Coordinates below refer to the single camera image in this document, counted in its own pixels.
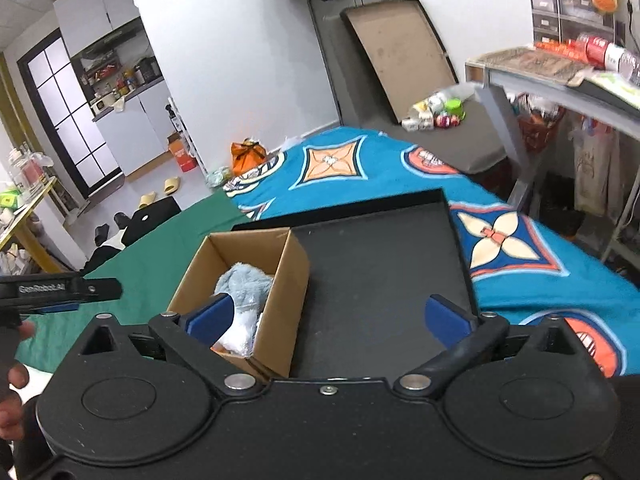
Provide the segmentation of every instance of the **yellow slipper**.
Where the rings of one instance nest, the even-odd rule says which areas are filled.
[[[143,207],[146,207],[149,204],[152,204],[155,199],[156,199],[155,191],[152,191],[151,193],[147,193],[146,195],[143,195],[142,197],[140,197],[140,205],[138,206],[138,209],[142,209]]]
[[[169,196],[175,193],[176,191],[178,191],[179,187],[180,187],[180,177],[172,176],[171,178],[168,178],[167,180],[164,181],[164,194]]]

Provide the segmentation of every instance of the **wooden table leg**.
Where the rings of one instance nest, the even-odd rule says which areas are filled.
[[[18,238],[18,241],[25,249],[27,249],[27,252],[42,270],[51,273],[63,272],[62,267],[60,267],[51,256],[49,256],[49,253],[47,253],[38,239],[30,231],[26,222],[21,222],[20,225],[15,227],[14,236]]]

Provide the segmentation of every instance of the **hand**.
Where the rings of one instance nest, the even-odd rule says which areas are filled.
[[[36,327],[31,321],[23,321],[18,328],[20,339],[25,340],[33,336]],[[16,363],[9,370],[9,382],[16,388],[24,388],[29,384],[29,372],[21,363]],[[20,440],[24,436],[22,427],[22,401],[16,392],[0,402],[0,438],[5,440]]]

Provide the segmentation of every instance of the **orange bag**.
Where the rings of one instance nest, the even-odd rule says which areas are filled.
[[[231,144],[231,157],[234,176],[240,176],[267,160],[267,150],[259,142],[245,139]]]

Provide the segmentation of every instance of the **green fabric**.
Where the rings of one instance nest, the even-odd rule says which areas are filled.
[[[101,312],[111,312],[121,324],[146,323],[166,310],[204,237],[247,220],[221,190],[194,204],[87,275],[120,280],[124,292],[119,300],[82,304],[75,312],[32,316],[36,335],[21,343],[17,359],[53,372],[92,317]]]

